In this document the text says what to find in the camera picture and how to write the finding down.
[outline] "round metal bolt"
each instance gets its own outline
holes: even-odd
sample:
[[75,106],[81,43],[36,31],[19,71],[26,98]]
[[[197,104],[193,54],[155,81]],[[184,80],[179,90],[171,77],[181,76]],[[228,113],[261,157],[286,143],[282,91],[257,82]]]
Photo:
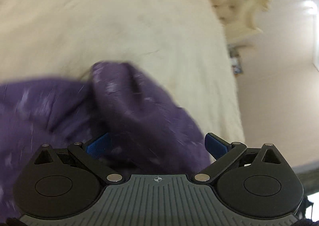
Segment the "round metal bolt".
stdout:
[[197,181],[205,182],[210,180],[210,176],[207,174],[197,174],[194,177]]
[[108,181],[111,181],[111,182],[118,182],[118,181],[121,181],[122,180],[122,176],[120,174],[110,174],[106,177],[106,179]]

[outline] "gray ribbed plate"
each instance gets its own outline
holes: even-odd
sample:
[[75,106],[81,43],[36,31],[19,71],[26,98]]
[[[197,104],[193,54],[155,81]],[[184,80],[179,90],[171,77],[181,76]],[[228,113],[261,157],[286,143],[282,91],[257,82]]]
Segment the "gray ribbed plate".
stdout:
[[132,175],[124,184],[108,186],[81,214],[61,220],[24,215],[20,220],[29,226],[290,226],[297,221],[293,215],[243,217],[219,202],[209,186],[193,184],[185,175]]

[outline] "beige blanket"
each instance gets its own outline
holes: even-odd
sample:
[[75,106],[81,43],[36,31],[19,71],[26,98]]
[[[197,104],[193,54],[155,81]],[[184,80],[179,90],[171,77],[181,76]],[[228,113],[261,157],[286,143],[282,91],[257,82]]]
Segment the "beige blanket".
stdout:
[[0,80],[80,78],[130,61],[203,133],[243,141],[223,28],[208,0],[0,0]]

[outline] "bed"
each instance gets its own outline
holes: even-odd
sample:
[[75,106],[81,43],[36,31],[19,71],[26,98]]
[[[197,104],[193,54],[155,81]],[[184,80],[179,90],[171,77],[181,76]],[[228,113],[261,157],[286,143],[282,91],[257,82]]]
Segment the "bed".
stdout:
[[217,5],[217,0],[0,0],[1,83],[43,76],[85,79],[95,62],[129,61],[162,85],[204,134],[244,142],[223,25],[229,42],[242,37],[238,27],[250,32],[251,27],[235,24],[242,11],[231,18],[215,7],[216,15],[212,2]]

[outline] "cream bed sheet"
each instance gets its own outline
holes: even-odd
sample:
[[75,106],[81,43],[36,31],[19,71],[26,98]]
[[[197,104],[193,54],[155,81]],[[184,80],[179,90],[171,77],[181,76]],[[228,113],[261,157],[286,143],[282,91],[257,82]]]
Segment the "cream bed sheet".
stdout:
[[1,82],[80,78],[100,60],[132,62],[203,133],[244,141],[224,31],[209,0],[0,0]]

